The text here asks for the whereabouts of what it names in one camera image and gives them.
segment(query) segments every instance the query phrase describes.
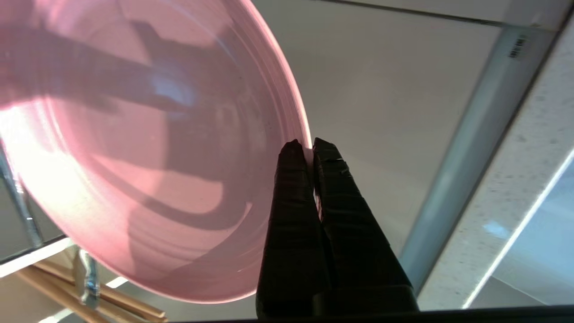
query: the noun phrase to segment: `pink bowl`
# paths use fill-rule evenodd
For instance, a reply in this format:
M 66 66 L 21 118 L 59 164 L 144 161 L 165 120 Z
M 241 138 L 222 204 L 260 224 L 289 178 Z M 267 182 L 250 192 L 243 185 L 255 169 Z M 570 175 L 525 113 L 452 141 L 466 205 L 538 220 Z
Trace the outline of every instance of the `pink bowl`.
M 251 295 L 293 75 L 248 0 L 0 3 L 0 133 L 31 195 L 102 264 L 194 303 Z

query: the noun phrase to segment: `wooden stick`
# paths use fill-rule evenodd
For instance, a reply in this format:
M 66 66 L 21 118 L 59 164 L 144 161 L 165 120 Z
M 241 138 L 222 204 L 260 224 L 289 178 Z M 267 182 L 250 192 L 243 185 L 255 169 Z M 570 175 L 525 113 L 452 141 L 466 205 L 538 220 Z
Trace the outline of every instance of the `wooden stick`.
M 75 280 L 72 275 L 72 270 L 55 263 L 41 261 L 34 264 L 35 267 L 48 272 L 72 285 L 75 285 Z M 138 301 L 124 293 L 114 290 L 106 285 L 100 286 L 100 297 L 106 301 L 127 310 L 139 317 L 142 317 L 151 322 L 162 323 L 165 318 L 165 311 L 157 309 L 146 303 Z
M 37 272 L 42 275 L 44 279 L 51 282 L 52 284 L 58 286 L 58 288 L 63 289 L 66 293 L 72 295 L 74 298 L 79 299 L 80 297 L 76 294 L 76 289 L 73 285 L 68 282 L 65 282 L 57 277 L 50 275 L 49 273 L 39 269 L 34 268 Z M 106 302 L 103 299 L 100 299 L 98 303 L 98 308 L 96 309 L 98 312 L 104 314 L 105 316 L 114 319 L 117 323 L 141 323 L 141 320 L 128 312 L 121 310 L 119 307 L 112 305 L 109 302 Z
M 59 289 L 56 285 L 44 279 L 34 268 L 26 267 L 16 272 L 18 277 L 30 284 L 32 287 L 42 292 L 47 297 L 53 299 L 58 304 L 65 306 L 75 312 L 82 320 L 88 323 L 108 323 L 98 312 L 80 303 L 73 296 Z

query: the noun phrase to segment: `chopstick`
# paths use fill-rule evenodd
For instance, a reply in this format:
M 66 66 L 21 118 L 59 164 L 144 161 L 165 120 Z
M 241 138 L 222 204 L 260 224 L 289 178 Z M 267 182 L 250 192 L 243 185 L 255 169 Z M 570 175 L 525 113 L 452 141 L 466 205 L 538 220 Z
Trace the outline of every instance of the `chopstick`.
M 51 282 L 58 288 L 61 288 L 66 293 L 72 295 L 76 299 L 79 299 L 79 296 L 76 294 L 76 289 L 70 283 L 65 282 L 53 275 L 50 275 L 49 273 L 39 268 L 33 268 L 33 269 L 47 281 Z M 103 299 L 100 299 L 98 308 L 96 310 L 104 314 L 105 316 L 114 319 L 117 323 L 141 323 L 141 320 L 139 318 L 129 314 L 128 312 L 123 311 L 119 307 L 116 307 Z
M 59 279 L 66 281 L 69 284 L 74 285 L 75 280 L 72 275 L 72 270 L 55 264 L 51 262 L 41 261 L 35 263 L 34 266 L 39 268 L 49 274 L 52 274 Z M 136 316 L 142 317 L 153 323 L 165 323 L 167 318 L 165 317 L 165 311 L 157 309 L 146 303 L 138 301 L 126 294 L 120 293 L 112 289 L 111 287 L 101 285 L 100 286 L 100 297 L 109 303 L 112 303 L 126 311 L 135 314 Z
M 26 267 L 16 272 L 18 277 L 30 284 L 32 287 L 42 292 L 44 295 L 53 299 L 62 306 L 65 306 L 75 312 L 82 320 L 87 323 L 108 323 L 101 317 L 98 312 L 90 309 L 88 306 L 80 303 L 72 295 L 58 288 L 50 281 L 44 279 L 35 268 Z

